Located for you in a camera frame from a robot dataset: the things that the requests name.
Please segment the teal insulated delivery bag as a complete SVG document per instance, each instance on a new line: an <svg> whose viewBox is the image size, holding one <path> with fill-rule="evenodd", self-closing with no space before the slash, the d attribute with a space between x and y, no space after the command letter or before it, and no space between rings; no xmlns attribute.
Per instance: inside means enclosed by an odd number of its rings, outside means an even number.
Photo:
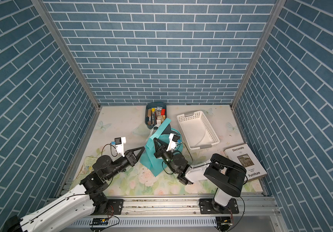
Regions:
<svg viewBox="0 0 333 232"><path fill-rule="evenodd" d="M169 145L169 135L175 134L181 136L181 133L171 128L171 119L166 120L158 129L148 138L145 145L145 152L141 155L140 162L156 177L163 171L162 155L166 152Z"/></svg>

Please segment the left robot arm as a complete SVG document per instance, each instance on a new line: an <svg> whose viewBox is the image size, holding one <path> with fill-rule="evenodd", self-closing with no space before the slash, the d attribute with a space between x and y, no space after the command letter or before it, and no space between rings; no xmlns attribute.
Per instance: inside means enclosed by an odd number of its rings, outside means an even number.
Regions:
<svg viewBox="0 0 333 232"><path fill-rule="evenodd" d="M108 198L104 190L109 187L108 181L129 166L133 167L144 151L144 147L130 149L116 160L108 155L99 157L92 166L93 171L73 189L31 214L22 218L10 217L2 231L59 232L93 213L105 214L108 211Z"/></svg>

